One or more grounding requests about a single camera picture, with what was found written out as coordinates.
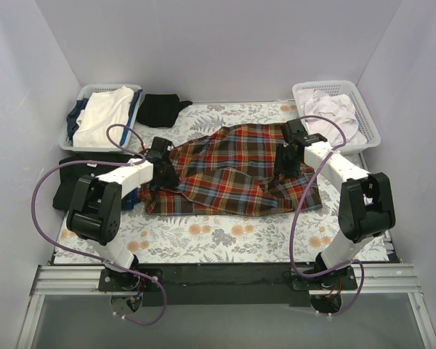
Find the red plaid long sleeve shirt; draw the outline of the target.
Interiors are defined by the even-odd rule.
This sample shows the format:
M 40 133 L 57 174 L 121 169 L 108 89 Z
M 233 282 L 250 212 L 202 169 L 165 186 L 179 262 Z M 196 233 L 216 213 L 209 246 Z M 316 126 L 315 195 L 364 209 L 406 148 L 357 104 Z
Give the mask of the red plaid long sleeve shirt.
M 150 182 L 138 198 L 148 214 L 234 214 L 263 217 L 300 208 L 322 207 L 313 168 L 299 174 L 275 172 L 277 150 L 284 144 L 280 124 L 221 127 L 172 148 L 169 161 L 175 186 Z

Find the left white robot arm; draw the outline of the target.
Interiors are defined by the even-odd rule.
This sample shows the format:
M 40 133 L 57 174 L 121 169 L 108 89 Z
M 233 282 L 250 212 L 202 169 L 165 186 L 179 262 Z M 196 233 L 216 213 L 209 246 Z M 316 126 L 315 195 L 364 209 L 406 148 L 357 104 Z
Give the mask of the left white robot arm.
M 126 291 L 135 289 L 140 273 L 137 260 L 117 236 L 122 200 L 146 184 L 152 192 L 179 184 L 170 159 L 173 142 L 154 137 L 146 161 L 131 159 L 122 167 L 93 179 L 79 178 L 66 220 L 67 229 L 87 240 L 108 268 L 116 271 L 115 282 Z

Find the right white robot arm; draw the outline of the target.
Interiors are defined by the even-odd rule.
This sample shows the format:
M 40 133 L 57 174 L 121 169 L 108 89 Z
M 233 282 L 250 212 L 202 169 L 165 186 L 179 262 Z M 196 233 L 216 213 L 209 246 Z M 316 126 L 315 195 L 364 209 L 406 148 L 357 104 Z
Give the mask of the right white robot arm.
M 277 163 L 292 170 L 301 164 L 314 168 L 340 195 L 338 233 L 317 256 L 311 271 L 293 267 L 298 277 L 314 278 L 319 287 L 330 289 L 339 283 L 340 270 L 354 263 L 366 244 L 395 226 L 390 181 L 382 172 L 372 174 L 355 166 L 339 152 L 347 143 L 344 132 L 339 133 L 341 143 L 332 146 L 323 135 L 308 134 L 302 119 L 286 122 L 281 131 L 286 144 L 280 148 Z

